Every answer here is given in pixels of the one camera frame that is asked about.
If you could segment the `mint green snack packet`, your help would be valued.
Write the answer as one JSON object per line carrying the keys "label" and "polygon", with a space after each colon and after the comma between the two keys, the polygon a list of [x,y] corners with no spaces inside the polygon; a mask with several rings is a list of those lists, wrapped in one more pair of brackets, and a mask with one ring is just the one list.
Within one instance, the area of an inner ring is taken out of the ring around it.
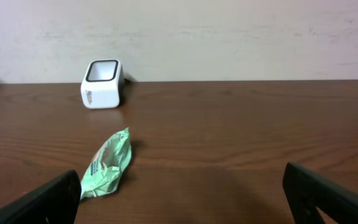
{"label": "mint green snack packet", "polygon": [[114,133],[93,156],[81,180],[80,199],[115,192],[131,159],[131,134],[126,128]]}

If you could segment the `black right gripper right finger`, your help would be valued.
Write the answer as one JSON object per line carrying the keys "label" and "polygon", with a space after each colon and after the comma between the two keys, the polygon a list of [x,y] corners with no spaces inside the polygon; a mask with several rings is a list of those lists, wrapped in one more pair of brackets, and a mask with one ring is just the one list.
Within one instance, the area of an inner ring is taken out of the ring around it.
{"label": "black right gripper right finger", "polygon": [[307,168],[289,162],[282,181],[295,223],[358,223],[358,195]]}

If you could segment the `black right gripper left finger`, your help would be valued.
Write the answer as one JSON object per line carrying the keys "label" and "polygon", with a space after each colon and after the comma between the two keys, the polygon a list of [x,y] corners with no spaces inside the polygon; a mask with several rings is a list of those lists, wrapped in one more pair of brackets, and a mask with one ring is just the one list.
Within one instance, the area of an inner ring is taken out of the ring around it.
{"label": "black right gripper left finger", "polygon": [[0,208],[0,224],[75,222],[81,184],[75,170],[68,170],[50,182]]}

